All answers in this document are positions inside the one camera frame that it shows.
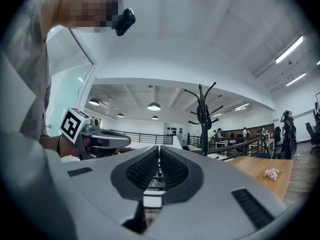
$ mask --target black mesh pad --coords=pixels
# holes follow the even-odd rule
[[[163,204],[189,200],[197,193],[204,182],[204,174],[198,164],[164,145],[160,149],[160,167],[166,189],[166,192],[162,195]]]
[[[159,147],[153,146],[112,170],[111,183],[122,197],[143,200],[144,191],[158,171],[158,152]]]

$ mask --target glass door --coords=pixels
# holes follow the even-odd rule
[[[51,92],[45,122],[47,133],[53,137],[61,134],[59,126],[63,116],[68,107],[75,106],[93,64],[68,28],[60,29],[47,41],[47,52],[51,73]],[[62,159],[63,162],[68,160],[67,157]]]

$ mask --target hand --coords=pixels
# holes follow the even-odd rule
[[[83,146],[87,147],[90,144],[90,138],[83,137],[82,142]],[[78,153],[75,149],[75,145],[66,136],[63,136],[60,145],[60,157],[63,158],[66,156],[73,156],[77,158]]]

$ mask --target person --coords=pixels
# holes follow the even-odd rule
[[[313,117],[315,120],[315,125],[320,120],[320,108],[318,107],[318,102],[314,103]]]
[[[247,135],[248,135],[248,134],[250,135],[251,133],[247,130],[246,127],[243,127],[243,132],[242,132],[242,134],[243,134],[243,137],[246,138],[246,137],[249,137],[249,136],[247,136]]]
[[[280,119],[281,123],[285,123],[286,120],[288,121],[287,123],[289,125],[294,125],[294,116],[292,115],[291,111],[286,110],[285,112],[282,113],[282,117]],[[285,130],[286,130],[286,124],[284,124],[284,127],[282,128],[281,135],[285,135]]]
[[[282,130],[284,131],[284,139],[283,139],[283,143],[282,143],[282,149],[281,152],[285,152],[284,153],[284,158],[285,159],[291,159],[292,158],[292,153],[291,153],[291,148],[290,148],[290,131],[292,126],[294,125],[294,117],[292,116],[292,112],[291,111],[285,111],[282,114],[281,120],[282,123],[284,123],[284,126],[282,128]]]
[[[112,27],[121,4],[122,0],[25,0],[3,36],[3,61],[16,70],[36,96],[20,132],[39,141],[44,149],[59,151],[61,158],[78,154],[67,137],[47,134],[46,110],[51,91],[47,35],[58,25],[72,29]],[[83,138],[82,142],[87,147],[90,138]]]
[[[216,133],[216,137],[218,138],[218,139],[221,139],[222,137],[221,137],[221,128],[219,128],[218,129],[218,131],[217,131],[217,133]]]

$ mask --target black camera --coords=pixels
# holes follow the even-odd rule
[[[132,9],[125,9],[123,14],[119,15],[118,24],[115,26],[115,33],[118,37],[123,36],[135,22],[136,16]]]

